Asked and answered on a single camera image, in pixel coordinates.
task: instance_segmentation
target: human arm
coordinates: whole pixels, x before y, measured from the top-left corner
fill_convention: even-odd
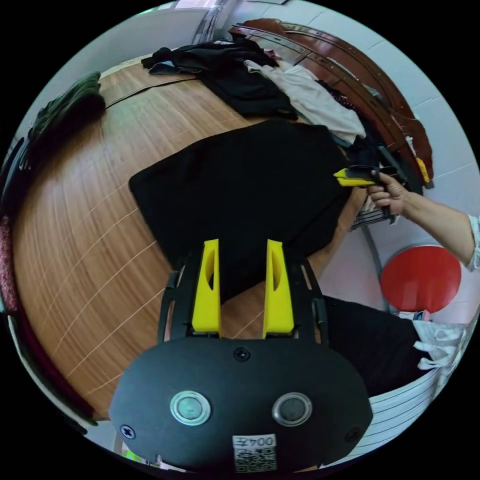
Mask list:
[[[467,214],[410,192],[394,178],[380,175],[386,190],[377,185],[368,189],[377,207],[390,206],[393,214],[400,214],[424,229],[465,266],[472,265],[476,248],[480,248],[478,232],[474,230],[478,222],[474,226]]]

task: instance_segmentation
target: white sleeve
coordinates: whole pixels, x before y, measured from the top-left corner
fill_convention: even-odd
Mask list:
[[[471,231],[475,241],[475,249],[467,268],[473,272],[474,270],[480,270],[480,216],[474,217],[469,215],[468,217],[470,218]]]

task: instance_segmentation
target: metal rack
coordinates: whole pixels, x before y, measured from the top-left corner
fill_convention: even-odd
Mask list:
[[[377,209],[374,209],[372,211],[365,210],[364,208],[365,208],[366,202],[367,201],[365,201],[365,203],[363,204],[363,209],[356,216],[356,219],[350,228],[351,232],[353,230],[358,229],[359,227],[377,224],[379,222],[390,221],[390,225],[392,225],[395,222],[397,215],[386,215],[384,212]]]

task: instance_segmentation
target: qr code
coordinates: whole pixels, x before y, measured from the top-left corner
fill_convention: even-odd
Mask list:
[[[235,449],[235,467],[238,473],[270,472],[277,469],[274,448],[254,450]]]

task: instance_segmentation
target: screw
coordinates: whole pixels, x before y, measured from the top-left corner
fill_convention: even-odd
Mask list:
[[[360,429],[358,427],[352,428],[346,435],[345,441],[346,442],[354,442],[360,436]]]
[[[239,362],[246,362],[250,358],[250,352],[246,348],[239,346],[234,350],[233,358]]]
[[[120,432],[126,439],[133,440],[135,438],[134,429],[129,427],[128,425],[122,425],[120,427]]]

